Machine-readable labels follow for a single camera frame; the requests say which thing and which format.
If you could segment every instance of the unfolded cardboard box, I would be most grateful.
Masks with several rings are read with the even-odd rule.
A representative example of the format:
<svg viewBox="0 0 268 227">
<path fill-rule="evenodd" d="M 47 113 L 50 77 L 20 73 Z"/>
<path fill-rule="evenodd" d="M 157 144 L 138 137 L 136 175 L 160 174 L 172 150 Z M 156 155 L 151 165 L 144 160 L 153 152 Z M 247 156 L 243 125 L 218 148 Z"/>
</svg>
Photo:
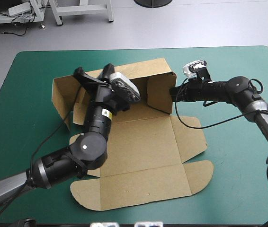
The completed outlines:
<svg viewBox="0 0 268 227">
<path fill-rule="evenodd" d="M 171 116 L 169 89 L 176 75 L 164 59 L 115 67 L 139 89 L 142 101 L 113 117 L 105 164 L 89 175 L 98 179 L 75 181 L 75 200 L 91 210 L 110 210 L 196 194 L 213 174 L 210 161 L 184 164 L 207 148 L 201 130 L 184 127 Z M 97 77 L 101 70 L 87 72 Z M 53 81 L 52 101 L 63 118 L 71 108 L 79 83 L 72 77 Z M 89 95 L 82 88 L 73 107 L 73 122 L 82 125 Z M 195 117 L 182 117 L 200 126 Z"/>
</svg>

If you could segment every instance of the cardboard tab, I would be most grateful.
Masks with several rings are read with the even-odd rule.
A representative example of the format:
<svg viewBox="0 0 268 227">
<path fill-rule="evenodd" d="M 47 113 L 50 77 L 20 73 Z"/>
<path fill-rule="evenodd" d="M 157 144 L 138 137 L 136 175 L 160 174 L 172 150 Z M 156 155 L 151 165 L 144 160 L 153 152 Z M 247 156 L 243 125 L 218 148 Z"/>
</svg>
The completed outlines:
<svg viewBox="0 0 268 227">
<path fill-rule="evenodd" d="M 80 205 L 90 210 L 104 211 L 193 195 L 209 183 L 211 178 L 203 177 L 204 173 L 212 177 L 211 162 L 200 161 L 184 166 L 179 164 L 99 179 L 75 181 L 70 189 Z M 100 205 L 98 203 L 96 206 L 91 198 L 97 201 L 100 199 Z"/>
</svg>

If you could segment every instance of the warning label sticker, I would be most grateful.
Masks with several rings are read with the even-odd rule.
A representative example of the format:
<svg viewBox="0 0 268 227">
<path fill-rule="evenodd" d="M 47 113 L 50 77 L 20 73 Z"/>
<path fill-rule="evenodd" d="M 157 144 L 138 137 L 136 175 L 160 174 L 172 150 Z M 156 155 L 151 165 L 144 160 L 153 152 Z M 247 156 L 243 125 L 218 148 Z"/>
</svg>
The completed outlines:
<svg viewBox="0 0 268 227">
<path fill-rule="evenodd" d="M 112 120 L 112 116 L 113 116 L 113 115 L 112 115 L 112 113 L 111 113 L 109 110 L 102 109 L 101 114 L 102 114 L 103 116 L 106 116 L 106 117 L 110 118 L 110 120 Z"/>
</svg>

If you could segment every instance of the green tabletop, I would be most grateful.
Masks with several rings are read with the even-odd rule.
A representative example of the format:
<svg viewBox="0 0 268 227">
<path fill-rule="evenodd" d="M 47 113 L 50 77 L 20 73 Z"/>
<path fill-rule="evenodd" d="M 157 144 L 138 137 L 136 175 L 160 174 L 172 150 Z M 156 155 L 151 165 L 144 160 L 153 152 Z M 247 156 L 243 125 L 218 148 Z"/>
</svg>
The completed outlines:
<svg viewBox="0 0 268 227">
<path fill-rule="evenodd" d="M 268 102 L 268 48 L 217 47 L 149 50 L 21 52 L 0 90 L 0 179 L 28 168 L 37 145 L 61 122 L 51 102 L 52 79 L 72 74 L 78 66 L 86 71 L 107 63 L 122 65 L 166 58 L 178 74 L 182 66 L 204 59 L 213 80 L 243 75 L 261 80 Z M 202 125 L 218 122 L 240 112 L 225 103 L 203 107 L 202 102 L 180 103 L 181 115 L 196 116 Z M 63 126 L 41 149 L 40 156 L 68 145 Z M 268 143 L 256 124 L 244 118 L 204 130 L 208 149 L 191 161 L 208 159 L 214 175 L 202 192 L 167 201 L 109 211 L 91 211 L 79 205 L 70 192 L 72 178 L 50 190 L 37 189 L 16 199 L 0 222 L 33 217 L 38 223 L 90 223 L 162 220 L 171 224 L 260 224 L 268 220 L 266 157 Z"/>
</svg>

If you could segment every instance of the robotic arm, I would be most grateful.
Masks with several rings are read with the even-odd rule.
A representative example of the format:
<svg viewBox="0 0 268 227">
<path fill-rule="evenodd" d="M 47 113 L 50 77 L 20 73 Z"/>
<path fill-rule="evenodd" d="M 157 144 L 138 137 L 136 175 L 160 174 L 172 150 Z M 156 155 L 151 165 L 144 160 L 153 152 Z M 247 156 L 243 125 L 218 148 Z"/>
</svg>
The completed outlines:
<svg viewBox="0 0 268 227">
<path fill-rule="evenodd" d="M 229 81 L 214 82 L 210 78 L 205 61 L 191 62 L 183 67 L 183 72 L 188 82 L 170 90 L 173 102 L 204 101 L 204 106 L 217 102 L 232 104 L 249 122 L 255 122 L 258 125 L 268 141 L 268 103 L 259 95 L 263 86 L 258 80 L 234 77 Z M 260 91 L 256 89 L 252 81 L 260 84 Z"/>
<path fill-rule="evenodd" d="M 73 76 L 90 95 L 83 133 L 73 144 L 37 159 L 26 171 L 0 180 L 0 206 L 9 203 L 13 196 L 35 188 L 49 189 L 101 167 L 107 159 L 112 116 L 140 101 L 137 87 L 115 72 L 112 64 L 105 66 L 98 78 L 87 75 L 80 67 Z"/>
<path fill-rule="evenodd" d="M 234 77 L 229 81 L 214 82 L 205 61 L 189 63 L 183 71 L 188 82 L 171 88 L 173 102 L 204 101 L 204 106 L 217 102 L 232 104 L 248 121 L 258 125 L 268 141 L 268 103 L 259 95 L 263 87 L 258 80 Z M 128 110 L 131 103 L 140 100 L 136 86 L 121 73 L 115 73 L 111 64 L 97 79 L 85 74 L 82 68 L 76 69 L 73 76 L 90 94 L 83 133 L 70 146 L 37 159 L 27 171 L 1 180 L 0 206 L 8 202 L 15 192 L 20 191 L 21 194 L 37 187 L 49 189 L 74 175 L 81 178 L 87 170 L 102 166 L 107 158 L 112 115 Z M 253 81 L 260 84 L 260 91 Z"/>
</svg>

